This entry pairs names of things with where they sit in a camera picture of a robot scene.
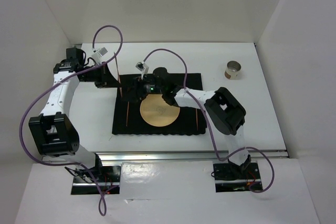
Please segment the copper fork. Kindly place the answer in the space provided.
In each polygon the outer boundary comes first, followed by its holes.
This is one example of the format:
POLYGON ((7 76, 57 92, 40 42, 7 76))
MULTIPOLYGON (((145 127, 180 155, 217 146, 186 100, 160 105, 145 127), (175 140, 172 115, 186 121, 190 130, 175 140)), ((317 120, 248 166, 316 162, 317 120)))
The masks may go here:
POLYGON ((127 103, 127 114, 126 114, 126 127, 128 126, 128 121, 129 121, 129 106, 130 106, 130 102, 127 103))

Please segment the copper knife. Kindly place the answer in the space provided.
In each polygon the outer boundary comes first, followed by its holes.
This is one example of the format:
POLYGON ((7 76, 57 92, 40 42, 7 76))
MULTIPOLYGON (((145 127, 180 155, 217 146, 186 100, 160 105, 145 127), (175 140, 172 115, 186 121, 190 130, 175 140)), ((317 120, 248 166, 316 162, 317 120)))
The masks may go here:
POLYGON ((119 66, 118 66, 117 56, 115 56, 114 60, 115 60, 115 66, 116 66, 116 70, 117 70, 118 82, 120 84, 119 92, 120 92, 120 96, 122 98, 123 97, 123 93, 122 93, 121 78, 120 78, 120 73, 119 73, 119 66))

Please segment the black cloth placemat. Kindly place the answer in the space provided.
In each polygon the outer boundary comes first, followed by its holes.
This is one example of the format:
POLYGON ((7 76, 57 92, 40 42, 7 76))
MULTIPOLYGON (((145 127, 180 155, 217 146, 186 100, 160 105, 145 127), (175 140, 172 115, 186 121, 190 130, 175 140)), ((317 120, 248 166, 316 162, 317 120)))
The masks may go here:
POLYGON ((137 103, 122 100, 118 89, 112 123, 113 135, 201 135, 207 125, 200 109, 168 105, 161 94, 149 94, 137 103))

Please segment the yellow ceramic plate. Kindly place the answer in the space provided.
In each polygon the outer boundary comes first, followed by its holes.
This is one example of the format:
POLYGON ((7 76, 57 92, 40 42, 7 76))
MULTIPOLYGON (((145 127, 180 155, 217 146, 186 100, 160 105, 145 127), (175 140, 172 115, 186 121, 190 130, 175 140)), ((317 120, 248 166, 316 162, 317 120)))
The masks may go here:
POLYGON ((172 124, 180 114, 180 108, 168 105, 160 94, 149 94, 140 104, 144 121, 155 127, 172 124))

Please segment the copper spoon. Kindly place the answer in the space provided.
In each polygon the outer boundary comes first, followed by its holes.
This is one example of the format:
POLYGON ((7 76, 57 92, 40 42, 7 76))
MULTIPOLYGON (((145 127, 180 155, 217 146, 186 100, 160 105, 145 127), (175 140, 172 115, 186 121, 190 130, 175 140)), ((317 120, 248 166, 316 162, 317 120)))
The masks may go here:
POLYGON ((195 109, 195 121, 196 121, 196 130, 199 131, 199 116, 198 116, 199 109, 195 109))

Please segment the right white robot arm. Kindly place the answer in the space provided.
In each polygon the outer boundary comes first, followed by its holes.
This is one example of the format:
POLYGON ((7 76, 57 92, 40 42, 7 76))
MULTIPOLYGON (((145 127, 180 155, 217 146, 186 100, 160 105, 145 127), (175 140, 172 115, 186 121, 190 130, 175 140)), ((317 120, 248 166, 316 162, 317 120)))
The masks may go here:
POLYGON ((144 100, 150 94, 160 94, 170 106, 200 109, 206 121, 225 135, 229 157, 229 172, 235 178, 247 172, 251 162, 246 148, 244 129, 246 110, 229 92, 220 87, 215 91, 186 88, 176 83, 166 68, 159 67, 152 75, 142 74, 122 86, 123 98, 128 102, 144 100))

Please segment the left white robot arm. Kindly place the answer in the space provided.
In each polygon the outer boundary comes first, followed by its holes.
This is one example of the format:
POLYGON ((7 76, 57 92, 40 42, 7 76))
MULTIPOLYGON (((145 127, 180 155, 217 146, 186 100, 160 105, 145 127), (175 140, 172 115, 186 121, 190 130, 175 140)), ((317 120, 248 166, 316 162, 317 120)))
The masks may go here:
POLYGON ((92 82, 97 88, 118 88, 120 83, 107 66, 90 70, 86 61, 82 49, 66 49, 66 58, 53 68, 55 89, 28 126, 40 155, 76 163, 77 176, 97 182, 104 176, 101 159, 80 145, 79 134, 69 119, 70 107, 80 82, 92 82))

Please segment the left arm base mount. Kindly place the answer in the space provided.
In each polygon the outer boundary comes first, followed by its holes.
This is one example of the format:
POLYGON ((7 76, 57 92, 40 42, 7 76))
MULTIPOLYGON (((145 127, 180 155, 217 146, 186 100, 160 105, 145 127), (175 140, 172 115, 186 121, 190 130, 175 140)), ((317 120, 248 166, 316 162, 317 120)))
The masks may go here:
MULTIPOLYGON (((66 170, 73 176, 72 195, 98 195, 96 183, 84 169, 66 170)), ((121 166, 102 166, 100 174, 92 172, 101 191, 104 194, 116 195, 120 193, 121 166)))

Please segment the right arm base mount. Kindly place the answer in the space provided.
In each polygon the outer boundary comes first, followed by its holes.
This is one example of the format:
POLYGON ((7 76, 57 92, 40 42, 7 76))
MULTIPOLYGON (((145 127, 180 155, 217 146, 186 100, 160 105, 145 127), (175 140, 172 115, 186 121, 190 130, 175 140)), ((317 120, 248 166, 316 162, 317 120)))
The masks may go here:
POLYGON ((254 162, 242 173, 235 172, 233 166, 228 163, 213 164, 211 176, 215 180, 217 193, 263 190, 259 167, 254 162))

